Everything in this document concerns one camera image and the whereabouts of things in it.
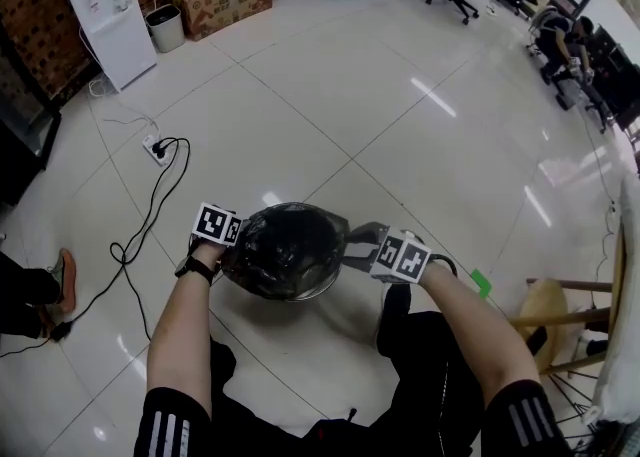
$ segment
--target power strip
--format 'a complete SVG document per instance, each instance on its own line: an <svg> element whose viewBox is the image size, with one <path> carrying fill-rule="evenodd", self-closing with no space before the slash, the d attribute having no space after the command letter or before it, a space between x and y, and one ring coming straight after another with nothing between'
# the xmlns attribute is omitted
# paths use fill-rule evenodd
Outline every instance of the power strip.
<svg viewBox="0 0 640 457"><path fill-rule="evenodd" d="M164 150L164 156L162 158L160 158L158 155L156 155L154 153L153 149L151 149L153 147L153 145L158 141L159 138L160 138L160 136L155 137L153 135L147 135L144 138L144 140L142 141L142 145L144 146L144 149L146 149L149 152L149 155L151 155L153 157L153 159L156 161L156 163L160 167L164 167L173 158L173 153L174 153L173 150L174 150L175 146L169 146L168 148L166 148Z"/></svg>

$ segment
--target hand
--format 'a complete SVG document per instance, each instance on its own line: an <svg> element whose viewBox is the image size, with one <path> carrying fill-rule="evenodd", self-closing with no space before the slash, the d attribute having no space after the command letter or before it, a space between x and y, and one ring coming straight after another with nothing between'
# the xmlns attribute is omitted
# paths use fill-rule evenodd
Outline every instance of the hand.
<svg viewBox="0 0 640 457"><path fill-rule="evenodd" d="M216 265L216 262L220 259L220 256L226 251L226 247L209 240L202 239L193 251L192 256L209 267L211 270Z"/></svg>

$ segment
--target orange shoe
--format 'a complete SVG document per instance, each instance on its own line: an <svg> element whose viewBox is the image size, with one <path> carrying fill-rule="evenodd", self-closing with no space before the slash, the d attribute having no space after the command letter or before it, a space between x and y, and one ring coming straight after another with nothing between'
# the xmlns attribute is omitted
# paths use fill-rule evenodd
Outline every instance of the orange shoe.
<svg viewBox="0 0 640 457"><path fill-rule="evenodd" d="M49 271L60 285L60 296L56 304L63 313L70 313L76 307L76 262L65 248L60 249L58 261Z"/></svg>

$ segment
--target green object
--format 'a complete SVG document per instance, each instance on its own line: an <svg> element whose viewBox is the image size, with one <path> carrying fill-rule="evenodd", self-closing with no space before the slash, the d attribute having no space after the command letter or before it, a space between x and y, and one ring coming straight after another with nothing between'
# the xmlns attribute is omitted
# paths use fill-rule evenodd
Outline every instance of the green object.
<svg viewBox="0 0 640 457"><path fill-rule="evenodd" d="M480 297L483 299L489 297L489 294L491 293L491 283L489 283L489 280L482 275L482 272L478 269L473 269L473 272L471 272L471 279L473 279L480 287L480 291L478 292Z"/></svg>

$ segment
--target sneaker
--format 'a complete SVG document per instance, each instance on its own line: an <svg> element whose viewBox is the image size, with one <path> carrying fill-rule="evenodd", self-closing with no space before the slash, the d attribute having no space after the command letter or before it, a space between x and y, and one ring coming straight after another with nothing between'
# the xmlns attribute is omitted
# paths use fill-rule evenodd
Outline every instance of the sneaker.
<svg viewBox="0 0 640 457"><path fill-rule="evenodd" d="M49 269L49 273L60 286L60 296L56 304L63 313L70 313L76 307L76 262L71 253L60 249L58 261Z"/></svg>
<svg viewBox="0 0 640 457"><path fill-rule="evenodd" d="M544 66L540 68L540 76L542 77L542 81L545 84L547 85L551 84L551 77L547 74L547 70L545 69Z"/></svg>
<svg viewBox="0 0 640 457"><path fill-rule="evenodd" d="M393 326L409 314L411 308L411 286L409 284L392 284L387 287L382 313L378 320L375 347L383 356L389 357L393 348Z"/></svg>

